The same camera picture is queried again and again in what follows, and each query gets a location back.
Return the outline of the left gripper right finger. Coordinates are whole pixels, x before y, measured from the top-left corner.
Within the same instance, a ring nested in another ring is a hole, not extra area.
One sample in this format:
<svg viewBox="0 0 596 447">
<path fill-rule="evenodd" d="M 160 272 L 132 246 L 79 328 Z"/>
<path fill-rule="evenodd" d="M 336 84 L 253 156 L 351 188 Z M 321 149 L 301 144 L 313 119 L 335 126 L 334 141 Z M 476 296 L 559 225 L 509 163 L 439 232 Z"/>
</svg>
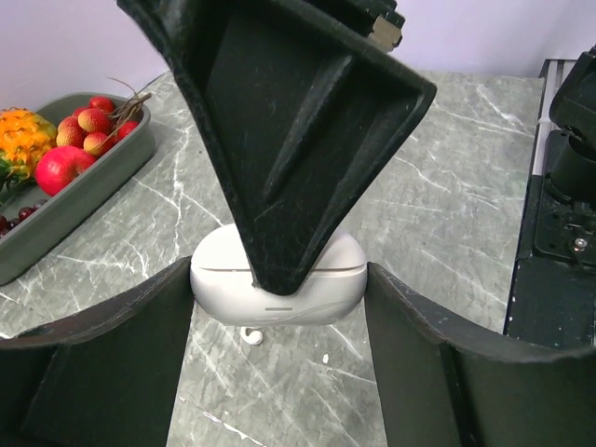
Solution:
<svg viewBox="0 0 596 447">
<path fill-rule="evenodd" d="M 391 446 L 591 446 L 595 351 L 488 330 L 368 266 L 365 317 Z"/>
</svg>

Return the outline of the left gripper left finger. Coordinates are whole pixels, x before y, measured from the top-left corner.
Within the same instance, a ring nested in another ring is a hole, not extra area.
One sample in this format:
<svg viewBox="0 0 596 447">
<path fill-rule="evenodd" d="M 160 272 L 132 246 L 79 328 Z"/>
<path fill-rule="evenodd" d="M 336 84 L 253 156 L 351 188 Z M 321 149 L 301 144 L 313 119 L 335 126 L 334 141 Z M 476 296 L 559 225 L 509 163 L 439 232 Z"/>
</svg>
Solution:
<svg viewBox="0 0 596 447">
<path fill-rule="evenodd" d="M 1 342 L 4 446 L 164 446 L 193 313 L 190 264 Z"/>
</svg>

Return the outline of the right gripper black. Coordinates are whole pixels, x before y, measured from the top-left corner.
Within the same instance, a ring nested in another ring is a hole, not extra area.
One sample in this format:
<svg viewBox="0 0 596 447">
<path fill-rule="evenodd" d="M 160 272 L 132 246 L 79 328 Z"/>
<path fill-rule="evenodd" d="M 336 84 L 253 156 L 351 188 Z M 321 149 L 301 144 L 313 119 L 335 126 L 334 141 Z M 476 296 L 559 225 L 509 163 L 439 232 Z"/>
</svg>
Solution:
<svg viewBox="0 0 596 447">
<path fill-rule="evenodd" d="M 258 278 L 311 266 L 437 89 L 396 1 L 122 1 L 170 68 Z"/>
</svg>

